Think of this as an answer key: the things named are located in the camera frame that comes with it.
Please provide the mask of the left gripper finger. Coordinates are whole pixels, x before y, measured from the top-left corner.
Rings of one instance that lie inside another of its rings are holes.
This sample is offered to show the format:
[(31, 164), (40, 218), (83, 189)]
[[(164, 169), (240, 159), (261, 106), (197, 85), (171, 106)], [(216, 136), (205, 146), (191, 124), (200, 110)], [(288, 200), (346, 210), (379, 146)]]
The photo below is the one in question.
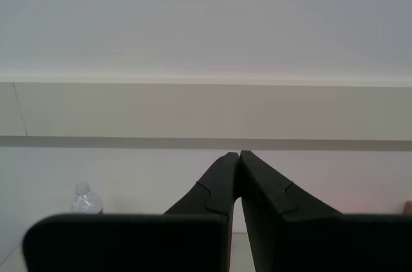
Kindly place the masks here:
[(239, 155), (218, 158), (161, 215), (60, 214), (23, 239), (28, 271), (228, 271)]
[(256, 271), (411, 271), (411, 217), (343, 214), (258, 158), (240, 154)]

